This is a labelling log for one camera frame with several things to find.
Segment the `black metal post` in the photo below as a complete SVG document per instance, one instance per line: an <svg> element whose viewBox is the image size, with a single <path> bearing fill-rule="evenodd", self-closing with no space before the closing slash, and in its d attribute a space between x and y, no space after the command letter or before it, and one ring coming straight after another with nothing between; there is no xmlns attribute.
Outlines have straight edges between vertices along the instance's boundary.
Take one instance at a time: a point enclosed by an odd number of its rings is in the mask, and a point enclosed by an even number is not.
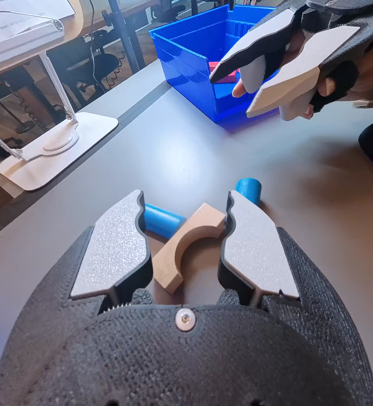
<svg viewBox="0 0 373 406"><path fill-rule="evenodd" d="M129 66L133 74L139 72L139 66L137 62L137 58L126 28L125 19L123 14L119 8L119 4L117 0L109 0L109 6L112 11L112 22L115 31L118 33L122 45L124 48L124 52L127 55Z"/></svg>

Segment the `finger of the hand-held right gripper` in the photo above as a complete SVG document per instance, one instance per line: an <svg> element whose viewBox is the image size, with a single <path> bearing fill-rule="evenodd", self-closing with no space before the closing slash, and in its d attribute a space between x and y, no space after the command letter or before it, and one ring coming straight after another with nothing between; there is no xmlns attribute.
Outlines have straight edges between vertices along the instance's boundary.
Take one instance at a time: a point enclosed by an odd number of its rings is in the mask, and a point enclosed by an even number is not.
<svg viewBox="0 0 373 406"><path fill-rule="evenodd" d="M239 70L245 91L255 93L278 69L297 26L298 11L294 8L287 8L256 25L223 56L210 74L210 82L217 83Z"/></svg>
<svg viewBox="0 0 373 406"><path fill-rule="evenodd" d="M303 114L316 93L319 66L358 30L357 26L342 25L315 33L295 59L260 87L246 116L255 117L276 108L284 121Z"/></svg>

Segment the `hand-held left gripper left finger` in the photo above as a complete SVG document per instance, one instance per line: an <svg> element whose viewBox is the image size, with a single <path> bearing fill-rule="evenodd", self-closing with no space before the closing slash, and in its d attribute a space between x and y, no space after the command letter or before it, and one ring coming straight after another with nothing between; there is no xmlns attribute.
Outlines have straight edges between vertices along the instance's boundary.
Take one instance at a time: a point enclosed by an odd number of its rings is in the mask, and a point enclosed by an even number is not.
<svg viewBox="0 0 373 406"><path fill-rule="evenodd" d="M134 190L108 209L92 227L70 298L102 298L99 313L131 303L152 281L152 255L145 234L145 200Z"/></svg>

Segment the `blue wooden cylinder block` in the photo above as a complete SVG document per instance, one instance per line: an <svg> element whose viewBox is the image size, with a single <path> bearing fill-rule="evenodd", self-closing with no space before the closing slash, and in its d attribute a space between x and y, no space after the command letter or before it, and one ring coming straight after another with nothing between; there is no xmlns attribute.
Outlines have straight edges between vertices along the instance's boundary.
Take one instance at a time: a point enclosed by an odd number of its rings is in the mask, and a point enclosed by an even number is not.
<svg viewBox="0 0 373 406"><path fill-rule="evenodd" d="M183 216L179 216L148 203L145 204L144 219L148 231L167 240L171 239L187 220Z"/></svg>
<svg viewBox="0 0 373 406"><path fill-rule="evenodd" d="M259 180L250 177L242 178L237 182L235 190L256 206L260 206L262 185Z"/></svg>

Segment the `blue plastic bin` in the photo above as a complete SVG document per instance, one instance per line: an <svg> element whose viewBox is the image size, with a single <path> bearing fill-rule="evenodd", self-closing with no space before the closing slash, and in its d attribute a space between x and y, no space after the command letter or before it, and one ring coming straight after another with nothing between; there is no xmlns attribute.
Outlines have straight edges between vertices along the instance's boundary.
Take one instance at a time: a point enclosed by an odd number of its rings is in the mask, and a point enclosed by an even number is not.
<svg viewBox="0 0 373 406"><path fill-rule="evenodd" d="M209 63L274 9L225 5L150 30L167 82L214 122L245 111L256 93L234 98L236 83L211 84Z"/></svg>

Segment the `black office chair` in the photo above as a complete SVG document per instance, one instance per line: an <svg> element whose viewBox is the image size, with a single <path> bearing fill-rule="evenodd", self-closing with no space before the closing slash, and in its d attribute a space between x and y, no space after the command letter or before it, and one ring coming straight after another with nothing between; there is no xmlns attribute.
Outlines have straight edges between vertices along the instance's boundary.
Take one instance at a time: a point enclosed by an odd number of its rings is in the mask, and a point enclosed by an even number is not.
<svg viewBox="0 0 373 406"><path fill-rule="evenodd" d="M98 98L107 91L102 85L102 79L119 67L119 59L113 54L92 56L90 42L86 42L83 37L47 51L47 56L61 82L74 94L80 108L89 102L84 98L78 84L94 86L93 97Z"/></svg>

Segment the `red wooden plank block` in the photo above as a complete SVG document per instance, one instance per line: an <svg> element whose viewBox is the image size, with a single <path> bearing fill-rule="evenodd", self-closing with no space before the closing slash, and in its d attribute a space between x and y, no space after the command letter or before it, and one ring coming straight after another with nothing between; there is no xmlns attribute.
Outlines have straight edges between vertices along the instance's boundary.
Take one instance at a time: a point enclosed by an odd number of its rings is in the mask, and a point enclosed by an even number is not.
<svg viewBox="0 0 373 406"><path fill-rule="evenodd" d="M210 74L213 73L213 71L215 70L215 68L217 67L218 64L219 64L219 62L209 62ZM235 83L237 80L237 73L240 73L239 69L234 70L232 73L230 73L226 77L216 81L215 84Z"/></svg>

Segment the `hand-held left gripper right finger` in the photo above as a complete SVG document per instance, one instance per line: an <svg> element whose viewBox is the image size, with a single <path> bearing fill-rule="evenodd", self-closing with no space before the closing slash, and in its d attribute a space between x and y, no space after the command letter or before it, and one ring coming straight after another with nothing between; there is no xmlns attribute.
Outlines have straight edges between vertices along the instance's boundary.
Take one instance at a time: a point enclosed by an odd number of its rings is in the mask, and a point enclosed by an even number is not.
<svg viewBox="0 0 373 406"><path fill-rule="evenodd" d="M257 307L263 296L299 300L300 294L275 223L236 190L228 193L218 281L241 305Z"/></svg>

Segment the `white document stand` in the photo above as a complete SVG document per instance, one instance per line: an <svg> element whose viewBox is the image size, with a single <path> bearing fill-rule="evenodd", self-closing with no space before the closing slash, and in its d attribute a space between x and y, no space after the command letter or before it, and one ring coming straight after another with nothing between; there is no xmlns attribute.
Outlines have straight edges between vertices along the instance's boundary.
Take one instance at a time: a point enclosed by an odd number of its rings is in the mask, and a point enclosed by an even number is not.
<svg viewBox="0 0 373 406"><path fill-rule="evenodd" d="M0 62L62 38L64 31L62 19L51 18L46 23L2 40ZM0 147L9 154L0 163L0 175L24 191L38 190L50 183L118 126L116 118L76 113L47 52L41 52L38 56L59 94L66 118L19 149L12 149L0 139Z"/></svg>

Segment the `natural wooden arch block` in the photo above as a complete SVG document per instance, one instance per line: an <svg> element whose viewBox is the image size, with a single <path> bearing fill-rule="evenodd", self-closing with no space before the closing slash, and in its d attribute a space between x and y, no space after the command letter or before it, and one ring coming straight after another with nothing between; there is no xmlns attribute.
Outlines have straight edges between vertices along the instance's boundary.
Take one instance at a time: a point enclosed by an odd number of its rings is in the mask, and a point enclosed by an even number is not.
<svg viewBox="0 0 373 406"><path fill-rule="evenodd" d="M204 203L179 228L152 259L153 277L169 294L183 283L182 257L195 241L219 238L224 230L226 215Z"/></svg>

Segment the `printed instruction sheet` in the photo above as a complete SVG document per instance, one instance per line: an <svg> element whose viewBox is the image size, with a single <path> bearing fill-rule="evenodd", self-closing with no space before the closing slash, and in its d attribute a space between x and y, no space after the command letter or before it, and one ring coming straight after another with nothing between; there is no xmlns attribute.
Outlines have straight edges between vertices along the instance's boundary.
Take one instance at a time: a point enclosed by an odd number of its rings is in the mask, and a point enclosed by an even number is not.
<svg viewBox="0 0 373 406"><path fill-rule="evenodd" d="M11 11L0 13L0 41L46 23L51 18L75 15L67 0L2 0L0 11Z"/></svg>

